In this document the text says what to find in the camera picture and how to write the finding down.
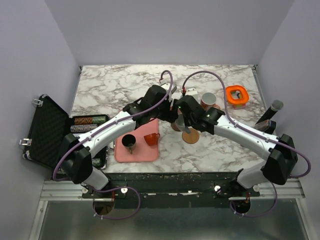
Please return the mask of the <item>small white cup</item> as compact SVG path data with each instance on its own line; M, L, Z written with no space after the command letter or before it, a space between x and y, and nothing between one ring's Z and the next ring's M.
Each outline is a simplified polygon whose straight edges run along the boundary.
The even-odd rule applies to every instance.
M175 120L174 124L181 132L185 132L187 134L191 133L189 127L185 125L184 117L182 115Z

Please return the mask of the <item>pink mug white inside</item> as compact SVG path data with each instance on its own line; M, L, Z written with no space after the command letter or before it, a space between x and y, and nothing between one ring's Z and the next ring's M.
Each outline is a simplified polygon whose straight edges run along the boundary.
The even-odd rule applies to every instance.
M208 110L209 108L221 109L219 105L217 105L217 96L211 92L205 92L200 98L200 105L204 110Z

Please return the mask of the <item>light wood coaster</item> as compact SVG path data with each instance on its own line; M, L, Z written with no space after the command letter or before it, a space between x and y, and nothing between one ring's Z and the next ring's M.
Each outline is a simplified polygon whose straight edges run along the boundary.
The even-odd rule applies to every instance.
M192 128L190 129L190 133L184 131L181 137L187 144L195 144L199 140L200 134L197 130Z

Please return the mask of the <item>orange red cup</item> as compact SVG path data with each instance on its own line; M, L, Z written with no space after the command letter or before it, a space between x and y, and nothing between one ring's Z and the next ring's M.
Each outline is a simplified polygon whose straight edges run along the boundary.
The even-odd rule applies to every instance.
M155 146L158 144L160 136L161 135L159 133L150 133L145 135L143 138L148 146Z

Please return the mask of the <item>black cup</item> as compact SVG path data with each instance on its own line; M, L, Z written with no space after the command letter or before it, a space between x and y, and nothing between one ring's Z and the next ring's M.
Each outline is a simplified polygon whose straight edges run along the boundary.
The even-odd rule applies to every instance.
M121 143L132 155L137 144L136 137L132 134L126 134L122 137Z

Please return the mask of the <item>dark wood coaster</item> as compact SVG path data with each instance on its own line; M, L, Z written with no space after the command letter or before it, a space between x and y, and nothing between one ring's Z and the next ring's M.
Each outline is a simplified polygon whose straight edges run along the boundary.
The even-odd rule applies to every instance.
M174 131L177 131L177 132L182 132L182 128L180 125L178 125L176 122L173 122L171 124L171 128L174 130Z

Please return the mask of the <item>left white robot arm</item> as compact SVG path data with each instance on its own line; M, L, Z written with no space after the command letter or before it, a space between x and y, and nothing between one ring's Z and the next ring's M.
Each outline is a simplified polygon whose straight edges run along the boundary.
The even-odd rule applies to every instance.
M57 172L62 169L74 184L85 183L92 186L99 197L107 197L111 191L109 179L93 166L92 158L109 143L153 119L171 122L171 95L176 89L174 83L152 85L141 99L127 104L104 124L79 136L67 134L60 145L53 179L59 181Z

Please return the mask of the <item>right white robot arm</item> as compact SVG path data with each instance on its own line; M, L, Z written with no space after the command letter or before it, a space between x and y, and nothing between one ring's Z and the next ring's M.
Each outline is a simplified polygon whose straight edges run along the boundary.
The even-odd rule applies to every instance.
M187 126L234 141L264 160L239 171L236 179L230 183L230 191L236 196L265 182L284 185L298 161L293 139L288 135L277 137L258 131L233 120L215 107L203 109L191 95L175 100L172 109L183 114Z

